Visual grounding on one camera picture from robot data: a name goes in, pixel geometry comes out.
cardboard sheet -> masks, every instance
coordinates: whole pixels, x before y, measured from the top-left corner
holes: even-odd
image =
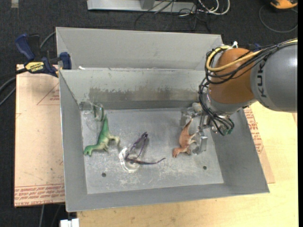
[[[65,201],[59,97],[58,78],[17,75],[15,207]],[[274,183],[253,112],[245,114],[267,183]]]

blue clamp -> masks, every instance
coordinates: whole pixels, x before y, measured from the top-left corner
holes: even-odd
[[[24,33],[15,40],[17,49],[27,58],[27,61],[24,63],[25,69],[22,72],[29,71],[30,73],[45,73],[57,77],[58,74],[56,72],[58,70],[50,63],[50,61],[62,61],[63,69],[71,69],[71,59],[67,52],[61,53],[59,58],[50,61],[46,57],[42,57],[39,61],[34,61],[36,56],[31,51],[27,39],[28,35]]]

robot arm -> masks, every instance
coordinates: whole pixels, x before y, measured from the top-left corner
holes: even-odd
[[[297,39],[258,51],[226,45],[214,49],[207,55],[199,90],[201,129],[211,126],[222,135],[230,133],[230,115],[256,101],[271,110],[296,112],[296,73]]]

metal stand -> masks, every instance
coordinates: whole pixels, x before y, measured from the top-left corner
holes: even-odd
[[[169,3],[170,0],[88,0],[87,6],[88,10],[120,10],[148,12],[156,12],[164,7],[165,9],[161,12],[179,12],[181,9],[183,9],[183,12],[186,13],[188,12],[188,10],[195,9],[195,5],[192,2],[173,2],[171,4]]]

wooden table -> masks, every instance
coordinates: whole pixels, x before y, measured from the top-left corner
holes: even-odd
[[[298,226],[298,149],[293,115],[251,106],[275,177],[270,193],[77,212],[81,227]]]

